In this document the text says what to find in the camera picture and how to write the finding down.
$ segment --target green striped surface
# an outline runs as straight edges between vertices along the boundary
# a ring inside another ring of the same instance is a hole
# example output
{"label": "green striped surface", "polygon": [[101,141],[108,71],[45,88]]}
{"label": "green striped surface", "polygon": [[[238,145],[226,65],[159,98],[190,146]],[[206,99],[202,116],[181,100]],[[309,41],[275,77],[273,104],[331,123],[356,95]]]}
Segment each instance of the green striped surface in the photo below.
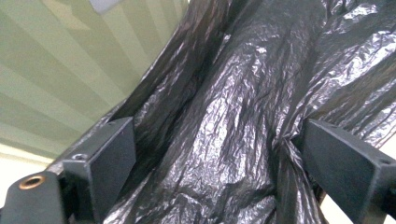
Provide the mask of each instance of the green striped surface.
{"label": "green striped surface", "polygon": [[187,0],[0,1],[0,144],[55,158],[138,84]]}

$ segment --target crumpled black plastic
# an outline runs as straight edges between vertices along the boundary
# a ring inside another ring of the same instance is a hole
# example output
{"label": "crumpled black plastic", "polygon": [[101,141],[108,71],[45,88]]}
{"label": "crumpled black plastic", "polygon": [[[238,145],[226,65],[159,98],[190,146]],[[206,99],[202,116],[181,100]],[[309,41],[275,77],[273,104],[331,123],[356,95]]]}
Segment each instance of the crumpled black plastic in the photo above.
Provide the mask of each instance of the crumpled black plastic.
{"label": "crumpled black plastic", "polygon": [[192,0],[132,95],[66,153],[134,117],[137,163],[105,223],[325,223],[291,139],[307,118],[375,147],[395,133],[395,30],[395,1]]}

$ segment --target plastic sheet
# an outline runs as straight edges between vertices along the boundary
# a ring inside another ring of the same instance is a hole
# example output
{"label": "plastic sheet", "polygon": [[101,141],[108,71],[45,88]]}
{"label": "plastic sheet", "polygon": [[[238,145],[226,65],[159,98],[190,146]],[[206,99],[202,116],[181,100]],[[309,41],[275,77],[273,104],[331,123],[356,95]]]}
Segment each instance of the plastic sheet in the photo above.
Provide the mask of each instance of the plastic sheet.
{"label": "plastic sheet", "polygon": [[191,1],[95,126],[133,116],[137,143],[105,223],[325,223],[291,139],[306,118],[395,133],[395,30],[395,1]]}

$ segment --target garbage bag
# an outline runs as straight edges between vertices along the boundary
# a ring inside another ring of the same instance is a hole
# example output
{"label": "garbage bag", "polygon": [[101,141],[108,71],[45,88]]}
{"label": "garbage bag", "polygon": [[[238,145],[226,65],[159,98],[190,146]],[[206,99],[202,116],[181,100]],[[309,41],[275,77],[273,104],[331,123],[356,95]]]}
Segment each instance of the garbage bag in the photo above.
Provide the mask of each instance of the garbage bag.
{"label": "garbage bag", "polygon": [[375,147],[395,133],[395,30],[395,1],[192,0],[132,95],[65,153],[134,117],[137,162],[105,223],[326,223],[291,140],[308,118]]}

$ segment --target black mechanical part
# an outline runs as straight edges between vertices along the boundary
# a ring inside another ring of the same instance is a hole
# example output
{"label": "black mechanical part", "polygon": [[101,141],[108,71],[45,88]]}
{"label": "black mechanical part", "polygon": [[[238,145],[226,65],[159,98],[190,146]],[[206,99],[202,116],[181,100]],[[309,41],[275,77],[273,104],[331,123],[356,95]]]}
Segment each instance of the black mechanical part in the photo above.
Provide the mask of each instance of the black mechanical part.
{"label": "black mechanical part", "polygon": [[305,170],[354,223],[383,223],[386,213],[394,215],[389,190],[396,187],[396,160],[318,120],[304,124],[302,143]]}
{"label": "black mechanical part", "polygon": [[11,185],[1,223],[67,223],[58,176],[44,171]]}
{"label": "black mechanical part", "polygon": [[77,190],[77,222],[105,219],[134,163],[132,118],[109,122],[64,159],[66,182]]}

